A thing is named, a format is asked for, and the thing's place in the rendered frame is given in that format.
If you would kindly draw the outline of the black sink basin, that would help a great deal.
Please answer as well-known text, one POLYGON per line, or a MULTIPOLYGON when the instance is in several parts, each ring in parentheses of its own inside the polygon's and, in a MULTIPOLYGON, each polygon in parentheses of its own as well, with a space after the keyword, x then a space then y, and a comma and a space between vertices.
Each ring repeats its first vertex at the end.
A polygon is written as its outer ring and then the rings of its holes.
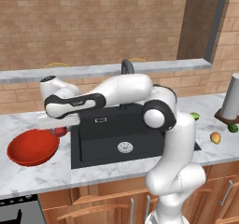
POLYGON ((199 148, 192 115, 177 113, 176 126, 161 131, 146 125, 144 110, 140 104, 129 104, 80 111, 80 123, 71 128, 71 167, 157 157, 167 143, 177 155, 189 156, 199 148))

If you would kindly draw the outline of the brown wooden roll holder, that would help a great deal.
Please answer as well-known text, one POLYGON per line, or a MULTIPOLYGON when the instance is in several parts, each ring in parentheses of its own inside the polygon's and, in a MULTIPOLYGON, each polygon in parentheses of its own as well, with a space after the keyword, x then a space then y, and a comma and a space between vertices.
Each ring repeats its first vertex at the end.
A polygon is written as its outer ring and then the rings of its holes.
POLYGON ((225 124, 239 124, 239 115, 237 116, 236 119, 225 119, 220 115, 220 110, 221 108, 217 111, 217 113, 215 114, 215 118, 222 121, 225 124))

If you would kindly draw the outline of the red bowl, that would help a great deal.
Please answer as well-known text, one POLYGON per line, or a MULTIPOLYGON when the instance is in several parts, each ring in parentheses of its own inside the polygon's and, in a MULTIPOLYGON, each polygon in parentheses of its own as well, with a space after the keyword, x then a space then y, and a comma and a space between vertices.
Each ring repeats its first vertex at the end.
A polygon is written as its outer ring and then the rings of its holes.
POLYGON ((37 166, 57 151, 60 138, 50 130, 33 129, 16 136, 7 146, 8 157, 21 166, 37 166))

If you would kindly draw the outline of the small red round vegetable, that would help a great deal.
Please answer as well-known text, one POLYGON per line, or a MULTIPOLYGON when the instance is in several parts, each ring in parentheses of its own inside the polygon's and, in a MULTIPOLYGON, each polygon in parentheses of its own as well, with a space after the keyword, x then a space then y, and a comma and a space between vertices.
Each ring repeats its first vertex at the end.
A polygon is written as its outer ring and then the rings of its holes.
POLYGON ((58 137, 65 136, 67 134, 67 129, 65 127, 55 128, 54 134, 57 135, 58 137))

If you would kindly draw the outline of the wooden cupboard front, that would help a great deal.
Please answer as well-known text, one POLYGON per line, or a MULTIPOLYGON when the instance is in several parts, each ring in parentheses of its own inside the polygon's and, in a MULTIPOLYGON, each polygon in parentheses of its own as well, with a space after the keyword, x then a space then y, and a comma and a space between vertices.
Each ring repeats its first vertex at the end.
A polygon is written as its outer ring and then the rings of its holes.
POLYGON ((146 189, 145 178, 137 177, 38 195, 47 224, 129 224, 131 198, 134 198, 134 222, 143 224, 147 195, 149 210, 156 196, 146 189))
POLYGON ((239 224, 239 161, 204 167, 206 182, 184 202, 182 214, 190 224, 239 224), (232 189, 221 206, 229 180, 232 189))

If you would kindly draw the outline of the black oven with knobs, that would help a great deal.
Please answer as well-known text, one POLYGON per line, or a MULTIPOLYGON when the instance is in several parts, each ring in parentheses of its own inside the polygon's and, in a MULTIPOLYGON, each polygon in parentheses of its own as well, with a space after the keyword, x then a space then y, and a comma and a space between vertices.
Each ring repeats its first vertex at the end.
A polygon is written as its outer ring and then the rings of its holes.
POLYGON ((47 224, 38 196, 0 200, 0 224, 47 224))

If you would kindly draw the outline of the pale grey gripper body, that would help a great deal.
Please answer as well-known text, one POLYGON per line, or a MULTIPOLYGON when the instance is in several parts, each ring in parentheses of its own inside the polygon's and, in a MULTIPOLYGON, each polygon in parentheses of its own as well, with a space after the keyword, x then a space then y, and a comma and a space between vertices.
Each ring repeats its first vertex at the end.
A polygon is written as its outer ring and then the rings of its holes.
POLYGON ((47 114, 42 114, 37 118, 37 128, 41 130, 70 127, 78 125, 79 123, 80 119, 77 114, 69 115, 63 119, 54 119, 47 114))

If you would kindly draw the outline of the grey paper towel roll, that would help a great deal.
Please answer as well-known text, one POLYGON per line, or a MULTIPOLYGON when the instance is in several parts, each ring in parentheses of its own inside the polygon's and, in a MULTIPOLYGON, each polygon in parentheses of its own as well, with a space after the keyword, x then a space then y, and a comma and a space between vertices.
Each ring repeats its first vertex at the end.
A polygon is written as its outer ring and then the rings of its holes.
POLYGON ((239 73, 232 75, 220 115, 224 119, 236 119, 239 115, 239 73))

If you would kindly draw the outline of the orange yellow mango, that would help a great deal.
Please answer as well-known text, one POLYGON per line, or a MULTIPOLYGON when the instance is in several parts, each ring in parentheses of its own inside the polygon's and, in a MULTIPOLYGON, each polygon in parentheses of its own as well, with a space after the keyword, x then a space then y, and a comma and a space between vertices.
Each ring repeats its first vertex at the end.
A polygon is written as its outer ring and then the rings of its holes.
POLYGON ((219 133, 217 132, 213 132, 210 134, 210 140, 214 143, 214 144, 219 144, 220 140, 221 140, 221 136, 219 133))

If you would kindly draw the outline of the black curved tap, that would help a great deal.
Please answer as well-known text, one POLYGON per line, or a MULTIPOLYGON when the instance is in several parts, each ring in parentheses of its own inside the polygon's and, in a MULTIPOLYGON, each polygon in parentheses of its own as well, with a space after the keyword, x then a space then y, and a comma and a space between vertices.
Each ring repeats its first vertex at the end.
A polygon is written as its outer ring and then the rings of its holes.
POLYGON ((133 74, 134 73, 134 66, 133 64, 127 60, 124 59, 121 63, 121 73, 123 75, 127 75, 127 74, 133 74))

